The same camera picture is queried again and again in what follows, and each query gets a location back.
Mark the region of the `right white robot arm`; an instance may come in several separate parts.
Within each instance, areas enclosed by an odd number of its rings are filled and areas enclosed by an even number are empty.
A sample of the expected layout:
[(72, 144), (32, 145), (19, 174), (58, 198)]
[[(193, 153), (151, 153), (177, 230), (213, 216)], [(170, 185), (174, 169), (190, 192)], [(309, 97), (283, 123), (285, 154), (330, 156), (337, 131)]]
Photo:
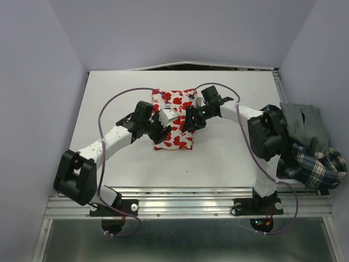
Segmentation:
[(214, 85), (202, 90), (202, 97), (190, 92), (194, 103), (186, 107), (183, 132), (194, 132), (206, 127), (206, 121), (220, 117), (238, 123), (246, 146), (257, 165), (251, 207), (257, 213), (270, 208), (268, 197), (275, 195), (276, 176), (270, 174), (268, 162), (280, 155), (287, 144), (285, 130), (275, 111), (265, 112), (240, 106), (240, 98), (221, 97)]

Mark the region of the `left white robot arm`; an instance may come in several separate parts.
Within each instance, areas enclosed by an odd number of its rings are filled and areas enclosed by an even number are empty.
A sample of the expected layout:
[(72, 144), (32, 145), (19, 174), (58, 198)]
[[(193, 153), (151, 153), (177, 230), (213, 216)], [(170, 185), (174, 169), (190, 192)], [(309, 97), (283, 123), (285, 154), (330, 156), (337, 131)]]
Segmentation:
[(125, 215), (121, 194), (101, 185), (103, 176), (98, 176), (97, 171), (105, 169), (110, 157), (143, 135), (148, 135), (155, 144), (167, 139), (172, 130), (170, 125), (178, 115), (168, 106), (157, 112), (153, 109), (152, 104), (140, 101), (134, 112), (119, 120), (100, 139), (76, 152), (65, 151), (53, 183), (54, 190), (81, 206), (102, 206), (109, 215)]

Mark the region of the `red poppy floral skirt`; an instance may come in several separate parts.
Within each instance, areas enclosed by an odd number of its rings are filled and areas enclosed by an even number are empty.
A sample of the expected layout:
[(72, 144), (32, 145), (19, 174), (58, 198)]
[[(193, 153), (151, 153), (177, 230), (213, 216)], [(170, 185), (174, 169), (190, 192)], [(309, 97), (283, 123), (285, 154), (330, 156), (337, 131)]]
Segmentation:
[(178, 118), (171, 124), (172, 131), (167, 136), (167, 139), (157, 145), (154, 145), (154, 150), (192, 150), (194, 146), (194, 132), (182, 132), (186, 119), (186, 108), (194, 105), (194, 100), (190, 95), (197, 95), (197, 92), (192, 88), (183, 91), (161, 91), (152, 92), (152, 103), (154, 105), (153, 112), (165, 108), (166, 102), (173, 109)]

